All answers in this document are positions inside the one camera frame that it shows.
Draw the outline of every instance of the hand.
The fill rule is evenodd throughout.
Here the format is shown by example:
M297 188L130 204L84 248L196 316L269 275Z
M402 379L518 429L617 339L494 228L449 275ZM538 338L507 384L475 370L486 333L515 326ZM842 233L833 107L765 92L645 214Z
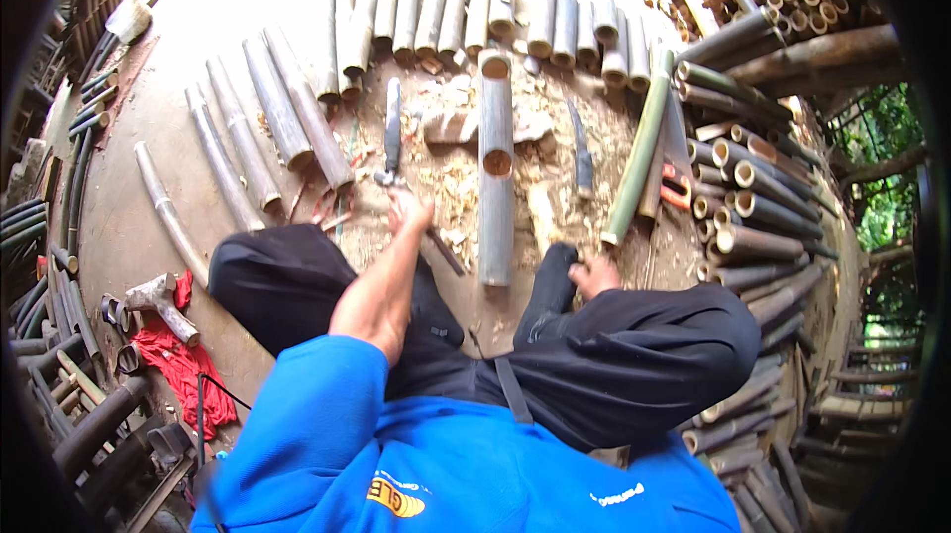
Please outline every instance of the hand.
M390 197L390 210L387 213L390 233L396 235L400 230L428 230L433 225L435 206L432 201L422 202L406 189L387 189Z
M617 265L607 256L597 256L585 265L572 265L568 277L575 282L586 302L602 291L624 289Z

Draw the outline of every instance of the blue jacket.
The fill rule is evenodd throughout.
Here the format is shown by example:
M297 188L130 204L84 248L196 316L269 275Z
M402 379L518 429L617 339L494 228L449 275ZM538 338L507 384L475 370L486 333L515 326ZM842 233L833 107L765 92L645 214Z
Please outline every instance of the blue jacket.
M379 349L346 336L284 350L211 489L230 531L739 531L679 437L627 471L508 408L383 402ZM207 503L192 530L214 531Z

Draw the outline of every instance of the red rag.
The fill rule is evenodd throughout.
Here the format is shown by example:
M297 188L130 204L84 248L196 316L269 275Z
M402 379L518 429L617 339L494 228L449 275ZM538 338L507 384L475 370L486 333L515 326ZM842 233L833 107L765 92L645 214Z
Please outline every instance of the red rag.
M173 297L175 307L179 310L191 300L191 281L191 271L187 270L175 282ZM194 348L184 345L160 318L145 325L132 337L132 341L138 344L146 364L161 371L161 375L168 381L182 405L182 418L197 431L198 374L206 373L221 382L218 370L208 357L205 346L201 343ZM238 419L238 414L235 412L234 402L221 392L218 386L206 380L202 387L205 395L205 440L211 440L215 437L215 426Z

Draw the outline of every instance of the black strap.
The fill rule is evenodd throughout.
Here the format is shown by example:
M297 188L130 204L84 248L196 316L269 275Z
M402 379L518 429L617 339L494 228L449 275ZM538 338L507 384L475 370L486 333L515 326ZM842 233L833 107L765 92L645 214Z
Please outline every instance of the black strap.
M509 358L495 358L495 373L498 374L498 383L502 385L505 401L516 416L516 423L534 424L529 405L525 402L525 395L522 394L522 387L518 384L516 373L512 371L512 365L509 364Z

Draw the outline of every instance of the person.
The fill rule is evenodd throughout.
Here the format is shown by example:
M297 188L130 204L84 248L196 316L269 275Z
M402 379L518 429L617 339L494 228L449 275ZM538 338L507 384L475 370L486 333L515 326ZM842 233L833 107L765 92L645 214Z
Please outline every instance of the person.
M317 226L215 251L209 292L277 361L193 531L739 530L672 431L752 370L736 296L625 291L558 243L515 349L472 359L419 256L433 206L389 196L392 239L359 277ZM626 470L585 454L625 444Z

